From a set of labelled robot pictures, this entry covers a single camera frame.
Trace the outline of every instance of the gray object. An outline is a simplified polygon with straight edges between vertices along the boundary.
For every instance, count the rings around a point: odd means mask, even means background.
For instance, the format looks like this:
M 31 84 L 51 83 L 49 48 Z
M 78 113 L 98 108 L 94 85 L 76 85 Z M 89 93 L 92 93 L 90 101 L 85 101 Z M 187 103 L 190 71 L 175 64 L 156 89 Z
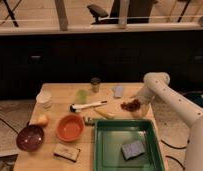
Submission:
M 129 160 L 130 158 L 137 157 L 145 153 L 144 146 L 139 140 L 123 144 L 121 149 L 125 160 Z
M 87 8 L 90 10 L 90 13 L 95 18 L 96 23 L 99 23 L 99 17 L 101 18 L 108 17 L 108 13 L 103 8 L 101 8 L 96 4 L 88 5 Z
M 100 86 L 101 80 L 99 78 L 92 78 L 90 80 L 90 84 L 91 84 L 91 89 L 94 93 L 98 93 L 99 92 L 99 86 Z
M 113 88 L 113 91 L 114 91 L 114 97 L 115 98 L 121 98 L 123 96 L 123 86 L 115 86 Z

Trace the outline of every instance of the brown food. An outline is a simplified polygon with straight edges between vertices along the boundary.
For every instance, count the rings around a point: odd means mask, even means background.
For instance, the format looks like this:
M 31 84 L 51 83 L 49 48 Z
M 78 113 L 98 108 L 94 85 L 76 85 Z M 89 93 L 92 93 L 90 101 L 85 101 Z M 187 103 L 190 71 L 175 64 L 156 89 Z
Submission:
M 130 112 L 134 112 L 140 109 L 140 105 L 141 104 L 138 101 L 138 99 L 134 99 L 132 102 L 128 102 L 128 103 L 123 102 L 121 104 L 121 108 Z
M 49 118 L 46 114 L 43 114 L 43 115 L 40 115 L 37 120 L 36 120 L 36 125 L 39 125 L 39 126 L 47 126 L 49 122 Z

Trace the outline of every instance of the paper cup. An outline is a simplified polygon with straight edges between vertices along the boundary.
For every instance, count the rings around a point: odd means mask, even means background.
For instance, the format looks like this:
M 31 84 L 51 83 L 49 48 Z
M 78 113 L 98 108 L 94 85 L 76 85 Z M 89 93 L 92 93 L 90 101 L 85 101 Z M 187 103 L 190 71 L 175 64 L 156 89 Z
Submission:
M 49 108 L 51 106 L 51 93 L 49 91 L 41 91 L 36 96 L 36 102 L 43 108 Z

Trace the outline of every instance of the cup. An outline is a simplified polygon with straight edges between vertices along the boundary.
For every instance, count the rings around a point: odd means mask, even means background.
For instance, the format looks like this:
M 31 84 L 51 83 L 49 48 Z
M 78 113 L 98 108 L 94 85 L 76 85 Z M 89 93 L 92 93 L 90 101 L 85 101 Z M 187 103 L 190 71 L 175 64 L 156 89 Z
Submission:
M 86 104 L 87 103 L 87 91 L 80 89 L 76 93 L 75 98 L 76 104 Z
M 36 102 L 43 108 L 48 109 L 51 106 L 51 93 L 49 91 L 41 91 L 36 96 Z
M 94 93 L 98 93 L 98 92 L 99 92 L 100 82 L 101 82 L 101 80 L 100 80 L 99 78 L 92 78 L 92 79 L 90 80 L 90 83 L 91 83 L 91 90 L 92 90 Z

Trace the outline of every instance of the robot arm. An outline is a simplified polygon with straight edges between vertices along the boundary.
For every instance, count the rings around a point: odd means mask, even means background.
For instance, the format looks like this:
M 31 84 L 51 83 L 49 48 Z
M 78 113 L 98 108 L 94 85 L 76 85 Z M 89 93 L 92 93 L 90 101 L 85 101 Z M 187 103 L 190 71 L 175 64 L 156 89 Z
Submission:
M 185 155 L 185 171 L 203 171 L 203 108 L 168 87 L 167 73 L 148 73 L 144 86 L 137 93 L 141 104 L 148 104 L 157 94 L 190 127 L 190 135 Z

